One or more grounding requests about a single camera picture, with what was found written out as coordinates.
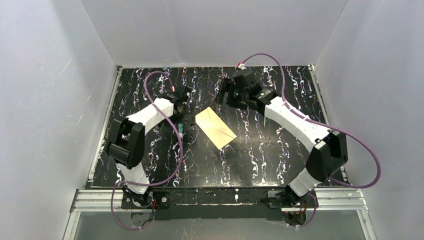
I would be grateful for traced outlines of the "white green glue stick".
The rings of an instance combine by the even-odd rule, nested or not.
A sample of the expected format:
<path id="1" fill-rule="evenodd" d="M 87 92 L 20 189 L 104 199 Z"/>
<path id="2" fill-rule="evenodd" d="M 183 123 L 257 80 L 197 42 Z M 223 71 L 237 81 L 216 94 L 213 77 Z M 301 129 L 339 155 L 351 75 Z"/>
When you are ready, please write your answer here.
<path id="1" fill-rule="evenodd" d="M 179 123 L 178 124 L 178 135 L 183 138 L 184 137 L 184 127 L 183 124 Z"/>

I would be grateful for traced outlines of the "white envelope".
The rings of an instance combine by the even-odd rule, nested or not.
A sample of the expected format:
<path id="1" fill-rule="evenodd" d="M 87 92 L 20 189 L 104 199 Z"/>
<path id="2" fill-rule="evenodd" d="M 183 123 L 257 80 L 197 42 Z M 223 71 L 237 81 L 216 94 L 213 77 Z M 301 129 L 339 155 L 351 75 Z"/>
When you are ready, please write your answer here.
<path id="1" fill-rule="evenodd" d="M 211 107 L 196 114 L 195 122 L 217 149 L 222 149 L 237 138 L 236 134 Z"/>

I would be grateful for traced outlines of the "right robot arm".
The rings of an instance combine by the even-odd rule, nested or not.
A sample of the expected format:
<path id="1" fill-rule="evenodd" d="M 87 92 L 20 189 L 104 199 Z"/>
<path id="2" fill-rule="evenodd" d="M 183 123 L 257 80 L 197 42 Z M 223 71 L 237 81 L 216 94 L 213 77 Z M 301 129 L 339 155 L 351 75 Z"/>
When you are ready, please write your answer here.
<path id="1" fill-rule="evenodd" d="M 252 70 L 242 69 L 224 78 L 215 98 L 229 107 L 255 110 L 297 138 L 308 150 L 305 168 L 286 187 L 283 197 L 298 200 L 327 181 L 348 161 L 346 134 L 313 123 L 284 100 L 279 92 L 264 88 Z"/>

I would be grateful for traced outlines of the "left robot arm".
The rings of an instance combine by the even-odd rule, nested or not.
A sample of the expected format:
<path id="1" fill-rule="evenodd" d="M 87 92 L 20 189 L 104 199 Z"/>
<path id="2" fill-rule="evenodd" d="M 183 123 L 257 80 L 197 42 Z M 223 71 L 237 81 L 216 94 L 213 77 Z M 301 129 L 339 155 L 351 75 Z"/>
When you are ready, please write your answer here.
<path id="1" fill-rule="evenodd" d="M 115 117 L 111 122 L 105 145 L 106 154 L 114 160 L 124 179 L 132 182 L 123 187 L 123 192 L 142 208 L 150 206 L 154 199 L 149 190 L 150 180 L 145 173 L 142 159 L 145 154 L 146 134 L 165 122 L 177 128 L 178 124 L 195 123 L 187 107 L 191 88 L 172 89 L 160 94 L 142 110 L 127 117 Z"/>

